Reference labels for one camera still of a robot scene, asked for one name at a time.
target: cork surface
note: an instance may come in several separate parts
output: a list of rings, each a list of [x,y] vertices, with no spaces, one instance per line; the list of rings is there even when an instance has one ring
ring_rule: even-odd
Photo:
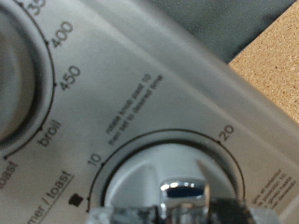
[[[299,0],[230,65],[299,122]]]

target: silver appliance surface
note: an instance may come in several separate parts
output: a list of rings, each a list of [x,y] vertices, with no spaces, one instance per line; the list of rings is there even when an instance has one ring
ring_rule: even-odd
[[[297,223],[297,124],[150,1],[3,0],[0,19],[1,222],[85,223],[121,183],[197,164],[211,194]]]

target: printed instructions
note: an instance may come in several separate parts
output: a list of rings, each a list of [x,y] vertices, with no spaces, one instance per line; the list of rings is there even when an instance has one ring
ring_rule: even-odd
[[[160,82],[164,79],[162,75],[153,77],[145,74],[136,88],[132,91],[117,115],[106,128],[106,134],[110,136],[108,143],[113,146],[120,139],[121,135],[128,129],[135,116],[140,113],[143,106],[149,100]]]
[[[297,181],[292,176],[278,169],[252,203],[258,207],[275,209],[296,184]]]

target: knob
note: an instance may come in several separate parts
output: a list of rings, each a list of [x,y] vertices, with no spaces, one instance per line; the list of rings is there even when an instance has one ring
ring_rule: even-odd
[[[135,154],[116,171],[105,206],[158,206],[161,218],[166,218],[184,206],[199,207],[206,214],[210,197],[236,197],[215,160],[198,148],[161,144]]]
[[[22,125],[32,106],[35,70],[25,39],[0,13],[0,142]]]

